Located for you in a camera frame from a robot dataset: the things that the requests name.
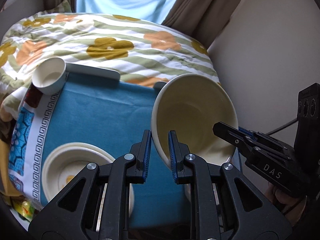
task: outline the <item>camera lens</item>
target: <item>camera lens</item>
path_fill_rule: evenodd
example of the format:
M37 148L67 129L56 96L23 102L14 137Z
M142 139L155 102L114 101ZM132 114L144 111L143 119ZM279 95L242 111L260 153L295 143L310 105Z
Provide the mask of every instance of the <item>camera lens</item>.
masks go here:
M307 113L308 113L308 100L305 100L304 101L304 104L303 104L303 116L306 117L307 116Z
M299 102L299 104L298 104L298 114L301 114L301 109L302 109L301 102Z
M314 116L316 113L316 101L313 99L311 101L311 107L310 107L310 115Z

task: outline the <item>orange flower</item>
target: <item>orange flower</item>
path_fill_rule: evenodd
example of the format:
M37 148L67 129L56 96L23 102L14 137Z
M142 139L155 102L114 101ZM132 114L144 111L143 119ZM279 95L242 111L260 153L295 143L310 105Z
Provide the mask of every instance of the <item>orange flower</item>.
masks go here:
M78 15L67 15L67 14L58 14L56 18L54 19L53 23L62 23L62 22L69 22L71 21L74 17L77 17Z
M28 26L39 27L43 24L49 23L50 21L51 21L51 18L36 18L34 21L30 21L28 19L22 25L25 27L28 27Z
M147 33L143 38L152 41L151 48L153 49L181 49L181 45L176 42L175 37L169 32L159 31L156 33Z
M141 21L140 19L137 18L132 18L128 16L122 16L122 15L112 15L114 18L119 19L119 20L129 20L129 21Z
M87 48L90 57L106 59L122 58L128 56L128 50L133 49L131 41L117 41L114 38L96 38L94 45Z
M193 40L191 42L191 45L199 53L208 55L206 48L199 41Z
M127 80L126 82L152 88L158 81L169 82L167 78L157 78L157 77L144 77L141 79L130 79L130 80Z
M16 61L19 65L31 64L36 59L41 57L43 49L47 47L44 41L33 43L32 41L26 41L23 43L22 48L18 51Z
M15 53L16 46L11 46L10 42L6 42L0 46L0 67L8 60L8 56Z

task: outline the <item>yellow fabric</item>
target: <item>yellow fabric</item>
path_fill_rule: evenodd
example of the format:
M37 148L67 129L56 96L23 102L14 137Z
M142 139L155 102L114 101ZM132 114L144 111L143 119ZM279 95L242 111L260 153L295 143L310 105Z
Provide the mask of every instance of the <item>yellow fabric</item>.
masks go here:
M2 184L4 186L4 192L0 191L2 194L6 196L20 196L21 193L16 190L8 176L8 162L9 162L9 145L7 145L4 141L0 140L0 174L2 178Z

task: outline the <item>camera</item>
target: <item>camera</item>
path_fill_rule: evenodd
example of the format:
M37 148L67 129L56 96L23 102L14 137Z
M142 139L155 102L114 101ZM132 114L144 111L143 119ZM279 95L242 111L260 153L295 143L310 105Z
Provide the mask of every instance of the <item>camera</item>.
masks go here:
M314 83L298 94L298 129L294 154L302 170L320 174L320 84Z

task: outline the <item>blue tablecloth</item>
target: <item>blue tablecloth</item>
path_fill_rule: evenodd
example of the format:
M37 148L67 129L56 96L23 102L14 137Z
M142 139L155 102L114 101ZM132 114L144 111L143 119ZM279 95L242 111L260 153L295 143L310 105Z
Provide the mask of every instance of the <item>blue tablecloth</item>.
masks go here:
M70 73L52 114L42 165L56 147L69 142L93 144L117 158L140 142L150 129L157 91L106 78ZM154 146L147 182L133 185L131 228L162 226L190 220L190 203L182 185L173 182ZM41 189L41 202L45 203Z

